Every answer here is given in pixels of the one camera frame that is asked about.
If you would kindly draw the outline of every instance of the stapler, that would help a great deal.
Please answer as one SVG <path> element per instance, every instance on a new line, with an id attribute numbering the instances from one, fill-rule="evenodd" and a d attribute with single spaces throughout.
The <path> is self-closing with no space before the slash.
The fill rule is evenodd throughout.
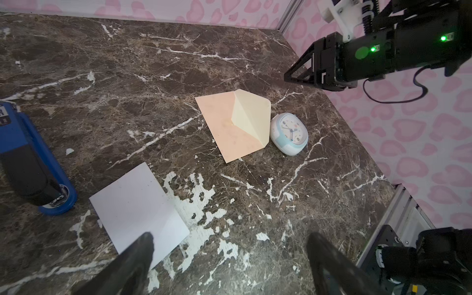
<path id="1" fill-rule="evenodd" d="M 28 116 L 0 101 L 0 162 L 13 190 L 46 215 L 71 209 L 77 192 Z"/>

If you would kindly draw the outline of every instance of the pink patterned wall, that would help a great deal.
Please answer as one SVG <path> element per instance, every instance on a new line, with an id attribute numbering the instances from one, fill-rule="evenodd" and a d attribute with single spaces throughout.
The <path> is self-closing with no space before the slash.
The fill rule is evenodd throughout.
<path id="1" fill-rule="evenodd" d="M 0 0 L 0 11 L 275 28 L 290 0 Z"/>
<path id="2" fill-rule="evenodd" d="M 300 56 L 315 40 L 334 31 L 316 4 L 305 0 L 288 30 L 288 43 Z M 380 0 L 383 8 L 388 0 Z M 363 35 L 362 26 L 354 30 Z M 413 84 L 417 69 L 387 75 L 366 84 L 380 101 L 408 100 L 421 88 Z M 452 77 L 444 69 L 425 70 L 417 80 L 429 88 L 423 99 L 406 104 L 379 104 L 359 87 L 326 91 L 391 183 L 403 183 L 436 227 L 472 228 L 472 60 Z"/>

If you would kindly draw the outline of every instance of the white paper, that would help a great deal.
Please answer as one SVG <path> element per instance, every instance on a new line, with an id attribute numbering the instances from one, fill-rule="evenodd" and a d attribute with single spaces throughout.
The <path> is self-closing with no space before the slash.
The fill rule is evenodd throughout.
<path id="1" fill-rule="evenodd" d="M 146 163 L 90 197 L 118 254 L 149 231 L 154 238 L 151 268 L 190 233 Z"/>

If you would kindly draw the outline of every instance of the light blue clock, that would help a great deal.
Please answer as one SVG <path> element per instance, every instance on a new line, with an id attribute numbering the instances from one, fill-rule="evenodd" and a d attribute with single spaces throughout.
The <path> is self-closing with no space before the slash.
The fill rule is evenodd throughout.
<path id="1" fill-rule="evenodd" d="M 308 131 L 295 115 L 282 113 L 270 121 L 270 139 L 285 155 L 295 156 L 308 143 Z"/>

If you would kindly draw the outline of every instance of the open envelope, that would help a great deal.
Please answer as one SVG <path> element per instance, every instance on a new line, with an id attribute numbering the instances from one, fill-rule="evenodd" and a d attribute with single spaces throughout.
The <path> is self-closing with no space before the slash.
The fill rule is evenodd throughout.
<path id="1" fill-rule="evenodd" d="M 269 143 L 268 99 L 238 89 L 195 100 L 226 163 Z"/>

